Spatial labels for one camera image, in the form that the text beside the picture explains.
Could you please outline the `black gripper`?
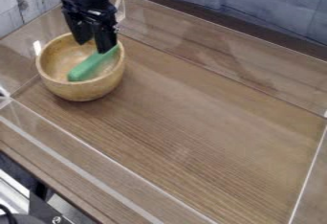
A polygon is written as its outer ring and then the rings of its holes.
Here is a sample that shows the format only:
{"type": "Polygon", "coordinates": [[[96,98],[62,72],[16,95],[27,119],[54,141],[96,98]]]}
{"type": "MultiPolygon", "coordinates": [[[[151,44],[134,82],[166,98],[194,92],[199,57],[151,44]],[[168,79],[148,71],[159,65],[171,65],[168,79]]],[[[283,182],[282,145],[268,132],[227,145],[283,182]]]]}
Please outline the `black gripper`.
{"type": "Polygon", "coordinates": [[[98,52],[107,53],[118,44],[116,7],[110,0],[62,0],[62,3],[76,43],[83,45],[94,37],[98,52]]]}

